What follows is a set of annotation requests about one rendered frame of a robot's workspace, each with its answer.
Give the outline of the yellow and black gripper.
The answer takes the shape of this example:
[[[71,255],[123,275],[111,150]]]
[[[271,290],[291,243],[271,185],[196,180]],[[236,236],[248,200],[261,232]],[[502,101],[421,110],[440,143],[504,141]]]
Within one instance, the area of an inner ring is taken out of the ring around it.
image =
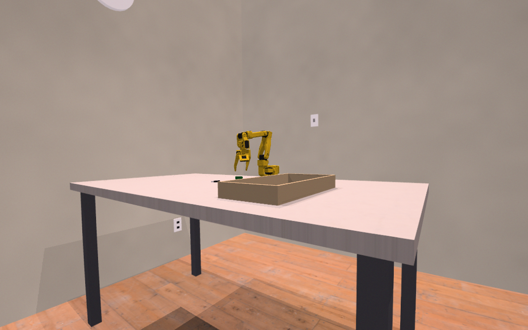
[[[246,150],[246,149],[236,150],[236,158],[235,158],[235,163],[233,166],[235,171],[236,171],[237,163],[239,159],[240,159],[240,162],[246,162],[246,171],[247,171],[248,165],[251,159],[251,150]]]

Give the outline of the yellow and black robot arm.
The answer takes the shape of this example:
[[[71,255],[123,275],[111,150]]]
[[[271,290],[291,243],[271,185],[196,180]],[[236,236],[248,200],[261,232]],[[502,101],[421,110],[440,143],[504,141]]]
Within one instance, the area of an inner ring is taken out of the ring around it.
[[[257,131],[252,133],[252,131],[244,131],[237,134],[237,146],[240,149],[250,149],[250,144],[248,139],[252,139],[255,137],[262,137],[262,141],[260,144],[260,150],[258,153],[258,166],[259,166],[259,175],[260,176],[268,176],[268,175],[277,175],[278,174],[278,166],[276,165],[268,165],[268,154],[270,152],[271,147],[271,131]],[[263,155],[263,152],[265,150],[265,153]]]

